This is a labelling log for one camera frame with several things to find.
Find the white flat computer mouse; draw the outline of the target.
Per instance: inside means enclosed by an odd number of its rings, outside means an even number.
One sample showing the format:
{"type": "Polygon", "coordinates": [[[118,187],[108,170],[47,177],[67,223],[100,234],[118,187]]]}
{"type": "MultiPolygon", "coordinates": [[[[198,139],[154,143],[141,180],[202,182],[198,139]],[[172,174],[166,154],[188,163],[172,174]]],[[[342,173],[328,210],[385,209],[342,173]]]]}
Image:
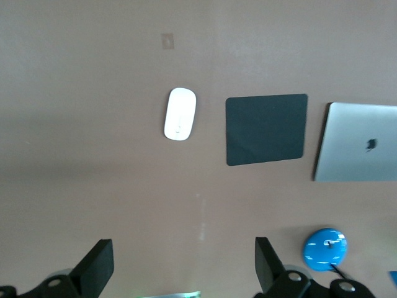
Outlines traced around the white flat computer mouse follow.
{"type": "Polygon", "coordinates": [[[190,137],[194,123],[197,97],[187,88],[174,88],[169,95],[164,135],[175,141],[184,141],[190,137]]]}

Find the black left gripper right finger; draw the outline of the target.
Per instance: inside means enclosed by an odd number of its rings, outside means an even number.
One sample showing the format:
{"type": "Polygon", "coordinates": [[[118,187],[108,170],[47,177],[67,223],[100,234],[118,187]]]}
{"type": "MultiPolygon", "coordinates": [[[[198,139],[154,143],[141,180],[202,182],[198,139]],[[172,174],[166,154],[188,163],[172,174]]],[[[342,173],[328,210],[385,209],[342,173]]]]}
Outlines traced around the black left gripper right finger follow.
{"type": "Polygon", "coordinates": [[[353,279],[335,279],[327,288],[301,271],[285,269],[266,237],[255,239],[255,269],[262,291],[254,298],[375,298],[353,279]]]}

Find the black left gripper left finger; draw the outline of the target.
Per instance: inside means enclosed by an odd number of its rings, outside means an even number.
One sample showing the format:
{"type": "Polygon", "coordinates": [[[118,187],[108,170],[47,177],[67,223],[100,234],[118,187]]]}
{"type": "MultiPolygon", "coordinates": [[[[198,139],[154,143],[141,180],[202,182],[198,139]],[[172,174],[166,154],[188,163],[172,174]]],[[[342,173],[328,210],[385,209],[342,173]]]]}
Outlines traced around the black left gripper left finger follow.
{"type": "Polygon", "coordinates": [[[13,286],[0,286],[0,298],[99,298],[114,273],[111,239],[101,239],[68,274],[45,279],[18,295],[13,286]]]}

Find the blue round disc device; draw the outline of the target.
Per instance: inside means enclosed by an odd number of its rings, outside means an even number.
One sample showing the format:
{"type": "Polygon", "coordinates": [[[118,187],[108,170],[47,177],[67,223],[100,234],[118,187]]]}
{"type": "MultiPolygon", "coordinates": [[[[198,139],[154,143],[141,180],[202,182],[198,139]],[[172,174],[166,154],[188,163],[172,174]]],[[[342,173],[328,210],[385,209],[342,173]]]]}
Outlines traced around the blue round disc device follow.
{"type": "Polygon", "coordinates": [[[303,260],[318,272],[325,272],[339,266],[348,252],[346,236],[335,228],[322,228],[312,233],[303,245],[303,260]]]}

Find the dark grey mouse pad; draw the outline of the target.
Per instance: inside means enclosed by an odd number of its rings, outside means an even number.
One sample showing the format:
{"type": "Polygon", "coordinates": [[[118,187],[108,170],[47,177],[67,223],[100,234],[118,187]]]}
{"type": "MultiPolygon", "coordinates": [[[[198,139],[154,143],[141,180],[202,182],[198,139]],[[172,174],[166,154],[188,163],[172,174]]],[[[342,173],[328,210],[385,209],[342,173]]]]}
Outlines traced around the dark grey mouse pad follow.
{"type": "Polygon", "coordinates": [[[225,102],[229,166],[303,156],[307,94],[230,97],[225,102]]]}

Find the silver closed laptop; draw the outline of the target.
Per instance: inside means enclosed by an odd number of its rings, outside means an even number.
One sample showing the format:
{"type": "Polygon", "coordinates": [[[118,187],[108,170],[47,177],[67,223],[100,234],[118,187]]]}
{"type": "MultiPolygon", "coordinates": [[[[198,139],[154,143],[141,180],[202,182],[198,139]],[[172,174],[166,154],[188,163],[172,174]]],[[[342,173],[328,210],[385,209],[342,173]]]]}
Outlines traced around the silver closed laptop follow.
{"type": "Polygon", "coordinates": [[[397,181],[397,106],[331,103],[314,180],[397,181]]]}

